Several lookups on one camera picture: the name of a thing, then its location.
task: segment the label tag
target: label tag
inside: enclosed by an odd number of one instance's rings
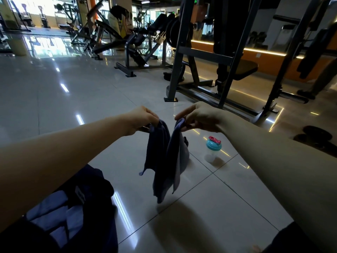
[[[78,196],[79,200],[84,204],[85,196],[78,186],[75,187],[75,194]]]

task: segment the turquoise bottle lid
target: turquoise bottle lid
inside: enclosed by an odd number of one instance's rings
[[[217,140],[215,137],[209,136],[206,142],[206,146],[212,151],[220,151],[222,144],[220,140]]]

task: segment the hand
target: hand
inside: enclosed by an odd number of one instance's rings
[[[177,114],[175,120],[185,118],[186,126],[181,129],[182,132],[195,128],[209,132],[220,132],[217,125],[221,123],[224,112],[224,110],[212,107],[204,102],[196,102]]]
[[[133,135],[140,127],[149,123],[156,127],[159,122],[159,117],[145,106],[137,107],[122,116],[126,122],[126,136]]]

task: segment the shoe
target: shoe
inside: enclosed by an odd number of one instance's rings
[[[306,97],[306,98],[309,98],[309,99],[312,99],[312,100],[314,100],[316,98],[309,91],[298,90],[297,94],[300,95],[300,96],[302,96],[302,97]]]

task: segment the forearm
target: forearm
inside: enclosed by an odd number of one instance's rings
[[[0,231],[126,135],[123,115],[0,149]]]
[[[219,129],[306,234],[335,250],[337,159],[224,111]]]

